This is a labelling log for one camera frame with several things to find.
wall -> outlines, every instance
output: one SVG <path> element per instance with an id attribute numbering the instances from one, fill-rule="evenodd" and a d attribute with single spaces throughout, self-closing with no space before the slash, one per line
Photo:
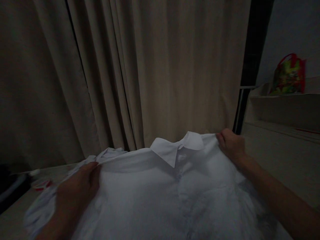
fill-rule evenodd
<path id="1" fill-rule="evenodd" d="M 289 53 L 307 59 L 306 77 L 320 76 L 320 1 L 275 0 L 256 85 L 269 82 Z"/>

red bag handle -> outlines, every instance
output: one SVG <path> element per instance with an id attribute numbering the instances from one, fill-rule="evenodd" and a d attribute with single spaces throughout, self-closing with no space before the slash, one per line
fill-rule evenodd
<path id="1" fill-rule="evenodd" d="M 297 55 L 295 53 L 290 53 L 288 54 L 287 56 L 285 56 L 284 58 L 281 59 L 281 61 L 279 62 L 277 68 L 280 67 L 281 63 L 289 56 L 291 56 L 291 68 L 293 68 L 295 65 L 296 65 L 296 62 L 297 62 Z"/>

curtain fold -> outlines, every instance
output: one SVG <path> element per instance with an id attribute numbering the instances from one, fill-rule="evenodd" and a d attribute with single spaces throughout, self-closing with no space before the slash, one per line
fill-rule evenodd
<path id="1" fill-rule="evenodd" d="M 3 0 L 1 160 L 15 171 L 101 151 L 64 1 Z"/>
<path id="2" fill-rule="evenodd" d="M 132 130 L 109 2 L 68 0 L 68 4 L 102 148 L 143 147 Z"/>
<path id="3" fill-rule="evenodd" d="M 77 39 L 89 31 L 96 38 L 101 82 L 115 82 L 128 142 L 149 147 L 156 137 L 177 141 L 188 130 L 233 126 L 250 0 L 68 2 L 83 30 Z"/>

plastic bag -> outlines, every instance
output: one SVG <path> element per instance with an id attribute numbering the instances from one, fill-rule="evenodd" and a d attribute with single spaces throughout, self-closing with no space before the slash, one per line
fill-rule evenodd
<path id="1" fill-rule="evenodd" d="M 295 53 L 285 56 L 278 64 L 269 95 L 304 93 L 306 60 Z"/>

finger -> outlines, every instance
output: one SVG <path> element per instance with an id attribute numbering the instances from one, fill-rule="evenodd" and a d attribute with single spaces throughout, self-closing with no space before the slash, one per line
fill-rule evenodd
<path id="1" fill-rule="evenodd" d="M 218 139 L 220 147 L 225 148 L 226 143 L 224 141 L 224 138 L 223 138 L 222 134 L 221 133 L 217 133 L 216 134 L 216 138 Z"/>
<path id="2" fill-rule="evenodd" d="M 94 197 L 100 187 L 99 180 L 100 180 L 100 172 L 101 172 L 102 166 L 97 166 L 90 175 L 90 192 L 92 194 L 92 197 Z"/>
<path id="3" fill-rule="evenodd" d="M 98 164 L 99 164 L 98 162 L 90 162 L 86 165 L 83 165 L 78 172 L 79 174 L 89 176 L 90 173 L 97 167 Z"/>

